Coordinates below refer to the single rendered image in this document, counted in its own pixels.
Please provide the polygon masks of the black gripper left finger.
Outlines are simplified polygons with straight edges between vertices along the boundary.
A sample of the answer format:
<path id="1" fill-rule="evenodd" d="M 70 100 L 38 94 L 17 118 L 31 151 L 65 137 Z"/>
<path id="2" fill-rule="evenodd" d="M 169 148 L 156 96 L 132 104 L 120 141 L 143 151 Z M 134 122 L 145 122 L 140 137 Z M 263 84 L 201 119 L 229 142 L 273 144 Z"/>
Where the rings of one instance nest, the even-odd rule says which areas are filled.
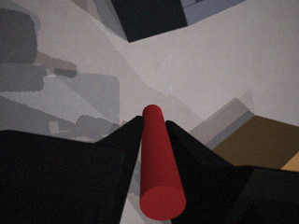
<path id="1" fill-rule="evenodd" d="M 93 200 L 97 224 L 120 224 L 143 129 L 136 116 L 95 143 L 0 131 L 0 186 Z"/>

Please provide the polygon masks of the red peg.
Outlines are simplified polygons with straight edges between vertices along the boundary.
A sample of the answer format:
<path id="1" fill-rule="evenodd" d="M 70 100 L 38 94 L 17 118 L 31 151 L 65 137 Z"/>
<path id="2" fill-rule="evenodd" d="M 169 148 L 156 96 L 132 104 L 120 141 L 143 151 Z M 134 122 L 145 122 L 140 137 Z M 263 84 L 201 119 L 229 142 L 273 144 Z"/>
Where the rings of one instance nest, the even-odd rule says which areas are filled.
<path id="1" fill-rule="evenodd" d="M 142 116 L 139 207 L 145 216 L 165 221 L 185 209 L 186 199 L 161 108 L 147 105 Z"/>

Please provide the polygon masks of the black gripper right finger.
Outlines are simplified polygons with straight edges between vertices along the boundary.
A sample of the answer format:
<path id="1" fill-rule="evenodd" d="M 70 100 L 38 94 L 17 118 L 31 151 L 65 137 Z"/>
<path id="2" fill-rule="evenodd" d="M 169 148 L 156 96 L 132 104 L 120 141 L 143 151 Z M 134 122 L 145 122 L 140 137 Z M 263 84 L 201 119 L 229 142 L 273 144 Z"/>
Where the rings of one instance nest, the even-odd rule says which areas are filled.
<path id="1" fill-rule="evenodd" d="M 254 201 L 299 203 L 299 171 L 233 166 L 167 120 L 185 209 L 171 224 L 237 224 Z"/>

